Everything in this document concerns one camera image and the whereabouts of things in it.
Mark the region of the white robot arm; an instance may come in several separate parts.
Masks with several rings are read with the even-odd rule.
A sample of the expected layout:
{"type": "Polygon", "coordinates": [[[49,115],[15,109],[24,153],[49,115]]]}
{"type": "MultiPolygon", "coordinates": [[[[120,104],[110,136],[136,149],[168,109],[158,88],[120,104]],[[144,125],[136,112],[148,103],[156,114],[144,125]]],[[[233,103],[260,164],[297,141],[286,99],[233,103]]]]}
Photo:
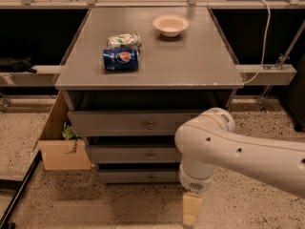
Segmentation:
{"type": "Polygon", "coordinates": [[[210,108],[175,132],[181,153],[179,179],[183,195],[183,227],[193,229],[202,194],[209,189],[216,167],[251,177],[305,198],[305,145],[301,142],[238,135],[233,117],[210,108]]]}

